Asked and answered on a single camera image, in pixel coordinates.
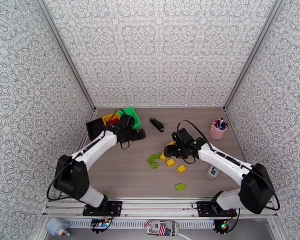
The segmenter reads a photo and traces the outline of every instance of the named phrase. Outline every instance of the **american flag sticker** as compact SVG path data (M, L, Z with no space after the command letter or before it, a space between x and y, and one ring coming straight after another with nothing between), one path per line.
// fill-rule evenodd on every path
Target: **american flag sticker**
M144 225L144 231L153 236L176 236L179 225L175 221L149 220Z

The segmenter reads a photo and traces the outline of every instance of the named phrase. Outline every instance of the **wooden table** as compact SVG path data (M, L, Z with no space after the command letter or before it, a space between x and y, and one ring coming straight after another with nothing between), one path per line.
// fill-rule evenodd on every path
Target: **wooden table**
M209 136L212 122L224 117L222 108L136 108L141 121L141 128L146 131L146 138L130 143L130 148L122 150L117 144L106 151L89 170L90 184L110 198L116 197L210 197L220 190L233 190L239 186L226 174L220 172L214 181L206 178L210 164L197 160L195 164L186 164L182 159L175 159L172 167L157 160L159 168L152 169L146 160L151 154L162 152L176 131L178 122L188 119L193 122L220 150L244 160L234 137L231 126L219 140ZM114 112L114 109L99 109L97 117ZM164 124L164 132L159 132L150 122L154 117ZM183 122L193 138L200 135L191 125ZM185 172L179 174L177 167L184 164ZM186 190L177 192L175 184L184 182Z

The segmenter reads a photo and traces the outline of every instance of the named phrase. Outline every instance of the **yellow block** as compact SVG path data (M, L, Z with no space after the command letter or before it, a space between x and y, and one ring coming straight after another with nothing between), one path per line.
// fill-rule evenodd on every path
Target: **yellow block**
M169 144L167 144L166 146L172 145L174 144L174 141L171 141Z
M172 165L174 165L174 160L173 159L167 160L167 165L168 165L168 167L171 167Z
M177 168L178 173L183 173L186 170L186 167L184 165L181 165Z
M162 160L163 162L166 160L166 157L162 154L161 156L160 156L160 160Z

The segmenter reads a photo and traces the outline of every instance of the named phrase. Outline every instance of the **floor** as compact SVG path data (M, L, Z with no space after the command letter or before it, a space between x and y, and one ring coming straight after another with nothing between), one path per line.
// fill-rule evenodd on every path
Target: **floor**
M144 230L106 230L99 235L93 235L90 229L69 229L70 237L66 239L76 240L156 240L158 236L149 236ZM274 240L269 224L266 219L241 219L236 228L225 236L218 236L213 230L180 230L180 233L187 236L190 240ZM48 235L46 240L59 239ZM182 240L183 237L162 237L164 240Z
M176 131L178 122L184 119L193 122L209 139L224 152L239 160L244 160L231 126L219 140L212 139L208 132L215 119L225 117L222 108L137 108L141 128L146 131L146 138L130 143L130 148L122 150L117 144L90 168L90 184L110 198L117 197L211 197L220 190L233 190L239 186L226 174L219 173L214 181L206 178L210 164L197 160L195 164L185 164L182 159L175 159L172 167L158 160L158 169L152 169L146 160L151 154L163 152ZM114 112L114 109L99 109L97 118ZM164 124L165 131L159 132L150 122L154 117ZM194 138L199 134L186 122L185 127ZM184 164L185 172L179 174L177 167ZM176 191L175 184L184 182L186 189Z

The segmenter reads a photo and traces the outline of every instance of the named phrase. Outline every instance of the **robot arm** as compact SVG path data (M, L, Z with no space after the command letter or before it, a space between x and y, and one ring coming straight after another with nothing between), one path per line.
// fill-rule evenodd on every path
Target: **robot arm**
M146 137L143 129L132 129L134 118L122 114L120 121L106 127L106 130L86 147L71 156L63 155L56 167L54 187L67 195L94 207L103 214L107 208L108 197L90 186L88 170L109 148L118 142L122 144Z
M239 189L229 192L220 191L212 199L212 209L216 215L222 210L245 207L255 214L260 214L272 195L273 185L264 166L251 165L240 161L214 147L201 133L195 140L185 128L172 133L175 145L164 149L166 157L186 159L193 156L206 161L230 176Z

